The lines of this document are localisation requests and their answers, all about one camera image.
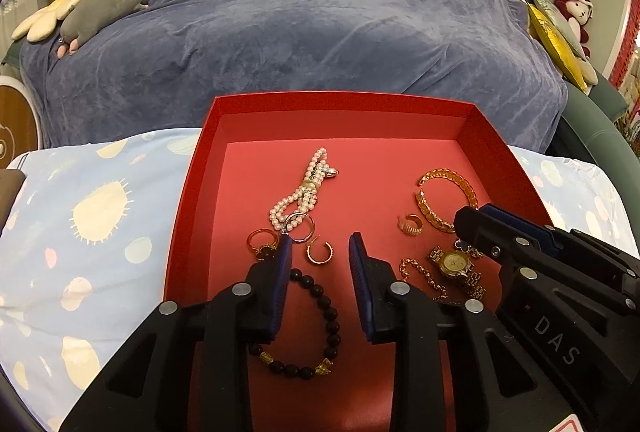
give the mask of yellow pillow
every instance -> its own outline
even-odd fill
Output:
[[[582,78],[578,59],[575,57],[567,41],[558,29],[551,24],[544,13],[535,6],[530,4],[527,6],[529,7],[531,25],[536,30],[536,34],[546,52],[549,53],[551,59],[560,68],[565,78],[582,92],[586,93],[588,88],[584,83],[584,78]]]

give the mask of red curtain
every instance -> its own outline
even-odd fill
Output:
[[[622,46],[618,59],[609,75],[609,82],[619,89],[625,79],[629,69],[631,57],[636,50],[636,39],[640,31],[640,0],[631,0],[631,10],[629,12],[629,22],[626,24],[625,37],[622,39]]]

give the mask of watch face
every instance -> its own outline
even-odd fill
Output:
[[[443,268],[451,273],[460,273],[465,271],[469,263],[468,258],[461,253],[447,253],[442,259]]]

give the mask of brown wooden panel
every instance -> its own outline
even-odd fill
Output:
[[[36,123],[27,100],[16,89],[0,86],[0,168],[37,148]]]

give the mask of white plush toy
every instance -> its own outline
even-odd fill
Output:
[[[11,34],[11,38],[18,40],[27,35],[29,42],[44,40],[55,31],[58,21],[66,18],[80,1],[54,0],[48,6],[39,9],[36,13],[20,22]]]

